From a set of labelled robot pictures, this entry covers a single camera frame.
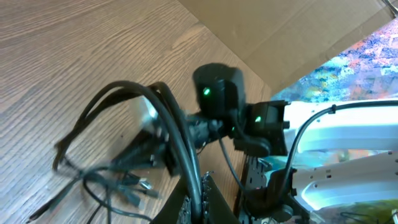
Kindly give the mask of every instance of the cardboard box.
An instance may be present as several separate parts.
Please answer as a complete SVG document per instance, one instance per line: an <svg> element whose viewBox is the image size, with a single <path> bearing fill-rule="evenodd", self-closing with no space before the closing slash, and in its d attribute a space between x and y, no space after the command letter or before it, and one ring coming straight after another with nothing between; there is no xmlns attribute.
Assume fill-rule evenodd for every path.
<svg viewBox="0 0 398 224"><path fill-rule="evenodd" d="M277 93L394 18L385 0L179 0ZM397 7L398 0L390 0Z"/></svg>

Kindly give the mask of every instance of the wooden floor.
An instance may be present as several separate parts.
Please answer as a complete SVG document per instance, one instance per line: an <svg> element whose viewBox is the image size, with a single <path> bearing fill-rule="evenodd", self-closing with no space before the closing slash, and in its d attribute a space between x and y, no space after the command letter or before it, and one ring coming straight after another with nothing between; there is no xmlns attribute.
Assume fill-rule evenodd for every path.
<svg viewBox="0 0 398 224"><path fill-rule="evenodd" d="M183 109L195 112L192 72L223 62L244 71L250 102L269 99L269 87L176 0L3 0L0 14L0 222L24 223L69 181L51 170L53 145L111 81L148 85L162 80ZM82 167L106 161L132 139L136 123L129 103L115 107L73 143L68 155ZM240 173L242 154L233 152L230 141L226 144ZM200 164L202 173L215 172L232 205L238 187L217 144L205 149ZM162 194L162 200L146 201L142 211L154 217L177 179L164 170L143 174ZM84 223L95 207L76 185L37 223ZM113 217L114 223L132 222ZM101 210L94 223L104 221Z"/></svg>

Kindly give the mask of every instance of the green led indicator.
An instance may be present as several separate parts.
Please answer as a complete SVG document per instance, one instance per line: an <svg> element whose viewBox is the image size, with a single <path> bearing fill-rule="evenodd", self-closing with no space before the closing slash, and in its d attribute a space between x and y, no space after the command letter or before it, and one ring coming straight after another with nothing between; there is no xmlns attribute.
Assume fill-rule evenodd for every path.
<svg viewBox="0 0 398 224"><path fill-rule="evenodd" d="M209 89L209 88L203 89L203 94L204 94L205 96L208 96L208 95L210 94L210 89Z"/></svg>

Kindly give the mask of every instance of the wooden table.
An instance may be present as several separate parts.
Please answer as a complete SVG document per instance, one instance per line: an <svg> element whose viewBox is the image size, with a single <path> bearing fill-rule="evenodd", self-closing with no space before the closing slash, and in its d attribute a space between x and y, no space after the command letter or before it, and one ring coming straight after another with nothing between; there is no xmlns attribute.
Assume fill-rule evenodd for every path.
<svg viewBox="0 0 398 224"><path fill-rule="evenodd" d="M182 108L195 112L192 72L223 62L244 71L248 101L269 99L269 87L176 0L8 0L0 10L0 222L24 223L70 180L51 170L53 145L111 81L148 85L162 80ZM68 155L82 167L105 161L137 133L137 122L129 103L107 110ZM226 144L240 173L243 155L233 151L230 141ZM213 177L232 206L238 187L217 144L205 149L200 165L202 172L215 171ZM144 175L162 194L162 200L146 201L142 211L154 217L177 178L170 179L165 170ZM79 184L37 223L84 223L95 207ZM113 220L132 222L118 215ZM94 223L104 221L102 209Z"/></svg>

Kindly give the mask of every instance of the multicolored pattern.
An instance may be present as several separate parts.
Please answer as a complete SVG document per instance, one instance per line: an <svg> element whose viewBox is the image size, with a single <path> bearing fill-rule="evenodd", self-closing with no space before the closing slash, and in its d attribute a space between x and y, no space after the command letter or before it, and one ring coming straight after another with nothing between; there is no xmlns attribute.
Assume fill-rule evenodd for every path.
<svg viewBox="0 0 398 224"><path fill-rule="evenodd" d="M326 102L398 97L398 19L332 58L272 100Z"/></svg>

